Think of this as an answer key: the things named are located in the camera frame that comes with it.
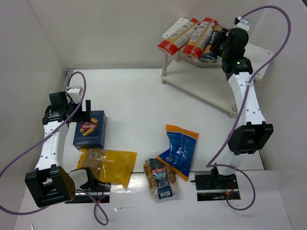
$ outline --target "food package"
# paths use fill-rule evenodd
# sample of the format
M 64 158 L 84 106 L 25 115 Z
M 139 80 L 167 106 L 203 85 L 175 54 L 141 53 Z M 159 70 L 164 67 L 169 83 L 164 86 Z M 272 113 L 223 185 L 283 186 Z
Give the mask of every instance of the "food package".
M 158 159 L 147 159 L 144 172 L 149 192 L 154 200 L 178 195 L 175 172 Z
M 167 39 L 161 42 L 157 46 L 158 49 L 166 52 L 171 56 L 174 55 L 189 41 L 199 24 L 200 22 L 197 19 L 192 18 L 189 22 L 187 22 L 176 32 L 172 33 Z
M 205 48 L 203 54 L 201 55 L 199 61 L 211 62 L 211 63 L 217 62 L 217 56 L 213 52 L 211 52 L 210 49 L 211 49 L 213 41 L 220 34 L 222 28 L 223 27 L 218 25 L 218 24 L 215 25 L 213 32 L 212 32 L 212 35 L 211 35 L 211 38 L 208 42 L 208 45 L 206 46 L 206 48 Z
M 205 18 L 189 40 L 182 53 L 198 61 L 209 42 L 213 28 L 216 24 L 216 20 Z
M 106 136 L 106 114 L 103 110 L 92 111 L 91 122 L 78 122 L 73 145 L 78 150 L 104 148 Z
M 187 181 L 199 134 L 171 125 L 166 125 L 166 132 L 169 149 L 157 156 L 157 159 Z
M 104 183 L 120 183 L 127 187 L 136 152 L 105 149 L 81 149 L 78 168 L 89 167 L 94 177 Z

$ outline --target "blue pasta box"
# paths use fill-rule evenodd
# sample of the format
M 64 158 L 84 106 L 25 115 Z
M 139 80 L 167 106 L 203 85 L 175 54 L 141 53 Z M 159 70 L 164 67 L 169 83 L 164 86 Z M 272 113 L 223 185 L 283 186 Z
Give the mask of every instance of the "blue pasta box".
M 77 122 L 73 145 L 77 149 L 100 148 L 105 145 L 106 114 L 92 111 L 91 122 Z

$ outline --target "white backdrop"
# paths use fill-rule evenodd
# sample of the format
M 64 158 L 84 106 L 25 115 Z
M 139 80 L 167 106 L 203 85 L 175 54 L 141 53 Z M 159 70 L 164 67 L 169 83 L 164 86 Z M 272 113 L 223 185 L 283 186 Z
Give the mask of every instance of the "white backdrop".
M 0 169 L 44 136 L 48 94 L 62 89 L 66 71 L 26 0 L 0 1 Z M 17 161 L 0 179 L 0 204 L 18 211 L 24 176 L 41 147 Z M 16 216 L 0 211 L 1 229 Z
M 268 0 L 28 0 L 68 68 L 160 67 L 156 46 L 180 17 L 235 17 Z M 252 14 L 252 28 L 261 12 Z
M 256 85 L 264 117 L 274 126 L 260 153 L 265 168 L 275 172 L 293 229 L 302 230 L 307 225 L 307 7 L 302 0 L 270 0 L 268 4 L 277 5 L 289 14 L 292 30 L 288 44 Z M 276 53 L 286 33 L 283 15 L 267 9 L 251 41 Z

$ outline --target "shelf leg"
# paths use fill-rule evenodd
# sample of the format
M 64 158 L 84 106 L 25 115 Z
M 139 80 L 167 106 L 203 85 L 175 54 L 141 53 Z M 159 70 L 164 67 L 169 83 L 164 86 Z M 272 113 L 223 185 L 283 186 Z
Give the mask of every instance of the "shelf leg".
M 238 112 L 238 109 L 237 109 L 236 105 L 232 108 L 232 111 Z
M 162 60 L 162 76 L 166 76 L 166 66 L 167 66 L 167 53 L 163 53 L 163 60 Z
M 179 61 L 180 50 L 175 54 L 175 61 Z

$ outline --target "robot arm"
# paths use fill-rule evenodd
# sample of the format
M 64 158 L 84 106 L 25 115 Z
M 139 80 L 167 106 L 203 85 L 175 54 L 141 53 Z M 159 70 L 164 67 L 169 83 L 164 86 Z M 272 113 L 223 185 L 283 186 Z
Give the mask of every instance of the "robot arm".
M 250 60 L 244 57 L 245 46 L 248 43 L 249 21 L 236 18 L 235 24 L 236 26 L 230 30 L 222 29 L 215 38 L 211 51 L 222 57 L 222 69 L 233 90 L 237 110 L 240 111 L 253 68 Z M 228 147 L 221 153 L 219 163 L 239 167 L 242 154 L 254 154 L 262 149 L 272 133 L 273 125 L 266 124 L 259 108 L 254 83 L 251 82 L 242 115 L 230 137 Z M 217 167 L 217 170 L 222 176 L 235 173 L 235 170 L 226 167 Z
M 82 91 L 82 87 L 72 87 L 67 92 L 49 95 L 51 105 L 43 118 L 45 137 L 72 114 L 81 100 Z M 80 106 L 69 123 L 90 120 L 91 102 L 86 100 L 86 111 L 83 112 Z M 89 168 L 77 169 L 69 174 L 63 169 L 64 144 L 68 129 L 68 126 L 64 125 L 44 142 L 35 170 L 25 176 L 25 183 L 38 207 L 71 201 L 75 198 L 77 188 L 94 182 Z

